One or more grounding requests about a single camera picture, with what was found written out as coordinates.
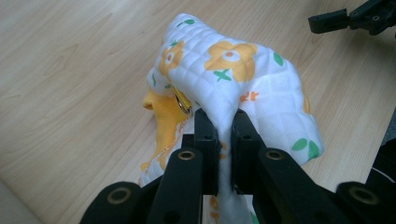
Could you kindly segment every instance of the wood grain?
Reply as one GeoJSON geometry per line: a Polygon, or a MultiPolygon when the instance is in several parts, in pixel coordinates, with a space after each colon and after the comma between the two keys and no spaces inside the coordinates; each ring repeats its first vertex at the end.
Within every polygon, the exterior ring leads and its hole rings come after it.
{"type": "Polygon", "coordinates": [[[155,148],[141,106],[167,24],[193,14],[299,70],[325,154],[321,186],[364,182],[396,106],[395,29],[313,35],[307,18],[363,1],[0,1],[0,178],[44,223],[78,223],[155,148]]]}

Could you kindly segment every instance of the crumpled towel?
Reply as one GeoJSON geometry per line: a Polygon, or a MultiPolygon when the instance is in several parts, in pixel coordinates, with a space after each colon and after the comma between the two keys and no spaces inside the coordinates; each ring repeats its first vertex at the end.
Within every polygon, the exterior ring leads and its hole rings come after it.
{"type": "Polygon", "coordinates": [[[265,145],[288,152],[299,164],[323,152],[294,66],[272,49],[221,35],[192,15],[176,16],[167,28],[147,83],[143,104],[154,111],[158,123],[157,148],[142,165],[140,184],[163,174],[183,133],[193,133],[193,112],[201,107],[222,145],[219,195],[204,199],[208,223],[257,221],[251,197],[237,195],[230,186],[231,128],[238,108],[247,112],[265,145]],[[191,105],[189,115],[180,109],[176,95],[191,105]]]}

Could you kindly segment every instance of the yellow flower print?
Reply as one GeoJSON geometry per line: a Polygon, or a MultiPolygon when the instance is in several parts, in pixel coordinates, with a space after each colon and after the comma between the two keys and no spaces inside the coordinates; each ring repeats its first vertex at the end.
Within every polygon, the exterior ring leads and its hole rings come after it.
{"type": "Polygon", "coordinates": [[[181,59],[183,58],[183,47],[184,41],[174,41],[170,48],[167,48],[163,51],[159,69],[161,75],[166,76],[169,82],[171,82],[169,70],[177,68],[180,64],[181,59]]]}
{"type": "Polygon", "coordinates": [[[253,56],[257,53],[254,44],[235,44],[221,41],[209,48],[212,56],[206,63],[206,70],[231,69],[237,82],[250,81],[254,77],[256,64],[253,56]]]}

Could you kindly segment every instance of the white cloth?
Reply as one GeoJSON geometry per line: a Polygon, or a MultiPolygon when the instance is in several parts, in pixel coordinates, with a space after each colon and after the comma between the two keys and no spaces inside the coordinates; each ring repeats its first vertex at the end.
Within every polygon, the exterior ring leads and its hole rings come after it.
{"type": "MultiPolygon", "coordinates": [[[[210,223],[253,222],[251,204],[230,186],[231,127],[238,108],[247,112],[265,145],[288,152],[299,164],[323,152],[317,124],[304,112],[294,66],[272,49],[221,35],[192,15],[180,14],[169,25],[148,85],[159,95],[174,95],[171,85],[184,92],[192,110],[201,107],[218,130],[223,149],[219,195],[206,200],[210,223]]],[[[193,119],[177,132],[192,133],[193,119]]],[[[178,139],[173,150],[180,148],[178,139]]],[[[152,160],[141,182],[145,185],[162,174],[152,160]]]]}

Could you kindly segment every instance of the yellow fabric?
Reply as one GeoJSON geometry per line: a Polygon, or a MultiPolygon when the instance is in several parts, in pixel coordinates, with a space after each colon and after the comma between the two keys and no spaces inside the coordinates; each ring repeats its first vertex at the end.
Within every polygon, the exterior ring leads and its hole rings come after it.
{"type": "MultiPolygon", "coordinates": [[[[154,111],[157,120],[157,146],[152,159],[157,157],[176,139],[177,125],[187,118],[178,105],[176,97],[167,97],[149,91],[143,100],[143,107],[154,111]]],[[[148,163],[142,164],[142,170],[146,170],[148,163]]]]}
{"type": "Polygon", "coordinates": [[[304,112],[307,114],[311,113],[311,106],[309,104],[308,97],[304,96],[304,112]]]}

